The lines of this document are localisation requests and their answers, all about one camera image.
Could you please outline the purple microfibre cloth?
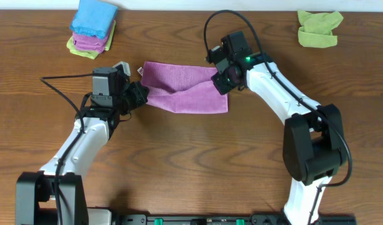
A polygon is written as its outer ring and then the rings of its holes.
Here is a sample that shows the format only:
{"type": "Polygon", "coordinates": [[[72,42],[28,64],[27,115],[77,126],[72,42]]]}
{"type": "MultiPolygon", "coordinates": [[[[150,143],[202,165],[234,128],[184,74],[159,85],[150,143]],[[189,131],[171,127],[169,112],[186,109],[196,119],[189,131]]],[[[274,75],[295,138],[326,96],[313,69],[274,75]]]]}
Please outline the purple microfibre cloth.
{"type": "Polygon", "coordinates": [[[228,96],[221,95],[211,80],[216,72],[214,67],[150,61],[138,69],[141,84],[149,89],[147,104],[178,114],[228,112],[228,96]]]}

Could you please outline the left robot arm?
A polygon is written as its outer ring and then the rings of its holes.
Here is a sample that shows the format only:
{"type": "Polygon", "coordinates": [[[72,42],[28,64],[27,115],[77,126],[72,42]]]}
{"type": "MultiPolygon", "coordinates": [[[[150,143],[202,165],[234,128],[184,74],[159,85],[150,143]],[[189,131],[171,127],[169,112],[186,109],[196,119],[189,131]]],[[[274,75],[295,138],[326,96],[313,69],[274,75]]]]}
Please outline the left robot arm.
{"type": "Polygon", "coordinates": [[[64,144],[37,172],[23,172],[16,181],[16,224],[115,224],[106,208],[88,207],[83,178],[98,151],[122,122],[121,116],[146,104],[149,90],[139,81],[124,83],[104,96],[83,97],[73,130],[64,144]]]}

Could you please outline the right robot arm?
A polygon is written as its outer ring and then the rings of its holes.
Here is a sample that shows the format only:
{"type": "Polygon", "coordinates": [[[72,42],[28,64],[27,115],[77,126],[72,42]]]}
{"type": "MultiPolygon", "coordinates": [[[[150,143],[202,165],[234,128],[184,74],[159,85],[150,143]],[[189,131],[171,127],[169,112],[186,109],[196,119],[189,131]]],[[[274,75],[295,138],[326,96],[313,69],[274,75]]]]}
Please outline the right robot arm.
{"type": "Polygon", "coordinates": [[[284,125],[282,157],[292,177],[283,215],[289,224],[322,224],[318,213],[325,188],[344,185],[352,157],[338,108],[322,106],[299,91],[266,54],[212,60],[220,94],[246,87],[261,97],[284,125]]]}

